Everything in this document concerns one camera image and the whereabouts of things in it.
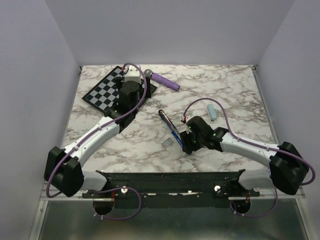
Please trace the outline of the grey staple tray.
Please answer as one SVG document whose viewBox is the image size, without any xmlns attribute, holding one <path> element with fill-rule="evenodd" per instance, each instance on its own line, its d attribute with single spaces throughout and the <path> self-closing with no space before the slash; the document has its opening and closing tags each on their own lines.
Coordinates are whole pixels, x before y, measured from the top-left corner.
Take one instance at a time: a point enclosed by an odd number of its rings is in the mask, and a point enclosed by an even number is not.
<svg viewBox="0 0 320 240">
<path fill-rule="evenodd" d="M 167 148 L 168 146 L 170 146 L 173 143 L 173 140 L 171 138 L 167 138 L 163 143 L 162 146 L 164 148 Z"/>
</svg>

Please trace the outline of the light blue stapler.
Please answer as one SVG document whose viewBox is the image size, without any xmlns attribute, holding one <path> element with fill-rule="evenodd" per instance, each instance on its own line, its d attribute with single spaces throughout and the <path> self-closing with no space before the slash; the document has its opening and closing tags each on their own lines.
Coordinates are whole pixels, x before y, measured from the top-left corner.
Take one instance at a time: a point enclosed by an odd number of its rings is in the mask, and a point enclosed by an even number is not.
<svg viewBox="0 0 320 240">
<path fill-rule="evenodd" d="M 207 112 L 211 122 L 215 122 L 217 120 L 217 113 L 212 104 L 207 105 Z"/>
</svg>

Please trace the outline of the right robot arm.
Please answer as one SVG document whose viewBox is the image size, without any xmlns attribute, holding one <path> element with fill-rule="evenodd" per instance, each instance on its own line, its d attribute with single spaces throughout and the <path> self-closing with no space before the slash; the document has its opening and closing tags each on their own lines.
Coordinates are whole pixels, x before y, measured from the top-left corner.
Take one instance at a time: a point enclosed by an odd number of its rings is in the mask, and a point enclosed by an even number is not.
<svg viewBox="0 0 320 240">
<path fill-rule="evenodd" d="M 212 129 L 200 116 L 191 118 L 186 123 L 186 130 L 179 135 L 182 150 L 187 154 L 207 148 L 237 154 L 264 166 L 263 169 L 244 170 L 230 183 L 230 191 L 236 196 L 254 188 L 272 187 L 287 195 L 295 195 L 310 169 L 289 142 L 268 145 L 235 137 L 227 128 Z"/>
</svg>

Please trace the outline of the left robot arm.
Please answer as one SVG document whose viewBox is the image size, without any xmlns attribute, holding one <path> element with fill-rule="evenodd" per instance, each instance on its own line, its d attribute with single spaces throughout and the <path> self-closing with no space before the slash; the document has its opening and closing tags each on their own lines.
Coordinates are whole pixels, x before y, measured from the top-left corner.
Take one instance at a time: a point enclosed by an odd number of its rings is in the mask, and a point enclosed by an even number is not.
<svg viewBox="0 0 320 240">
<path fill-rule="evenodd" d="M 149 77 L 145 77 L 143 83 L 129 80 L 120 86 L 118 101 L 91 130 L 70 145 L 55 146 L 49 151 L 44 171 L 48 198 L 57 196 L 50 194 L 51 186 L 67 197 L 78 191 L 94 191 L 101 198 L 110 194 L 111 185 L 102 172 L 82 168 L 105 142 L 129 126 L 144 100 L 151 96 Z"/>
</svg>

